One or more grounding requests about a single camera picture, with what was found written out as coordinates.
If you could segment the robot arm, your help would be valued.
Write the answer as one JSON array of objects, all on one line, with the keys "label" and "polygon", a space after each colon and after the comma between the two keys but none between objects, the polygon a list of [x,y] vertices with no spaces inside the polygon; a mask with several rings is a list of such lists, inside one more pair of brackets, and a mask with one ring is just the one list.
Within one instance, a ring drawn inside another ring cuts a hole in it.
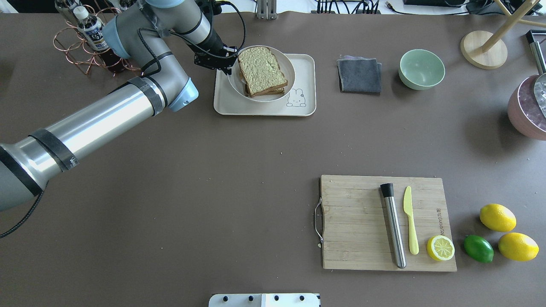
[{"label": "robot arm", "polygon": [[219,13],[212,0],[139,0],[109,21],[103,29],[107,44],[142,68],[143,76],[20,142],[2,144],[1,210],[39,196],[55,175],[148,117],[197,99],[197,88],[165,37],[183,39],[195,64],[230,75],[239,48],[226,46],[213,29]]}]

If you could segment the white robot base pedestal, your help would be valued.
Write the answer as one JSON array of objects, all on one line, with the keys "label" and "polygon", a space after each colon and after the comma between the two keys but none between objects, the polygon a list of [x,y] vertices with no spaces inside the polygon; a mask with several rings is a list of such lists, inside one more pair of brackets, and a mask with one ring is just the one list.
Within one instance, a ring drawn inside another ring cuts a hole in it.
[{"label": "white robot base pedestal", "polygon": [[317,293],[238,293],[212,295],[209,307],[320,307]]}]

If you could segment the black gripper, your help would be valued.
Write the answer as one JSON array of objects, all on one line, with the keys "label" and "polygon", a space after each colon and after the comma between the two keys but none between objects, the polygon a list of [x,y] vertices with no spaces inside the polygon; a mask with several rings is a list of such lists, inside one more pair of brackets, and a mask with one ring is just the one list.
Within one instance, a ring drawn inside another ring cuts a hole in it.
[{"label": "black gripper", "polygon": [[213,17],[222,12],[222,6],[232,5],[229,1],[197,0],[205,19],[210,26],[210,33],[195,51],[195,64],[211,70],[220,70],[227,76],[232,75],[232,67],[237,60],[238,49],[226,46],[213,29]]}]

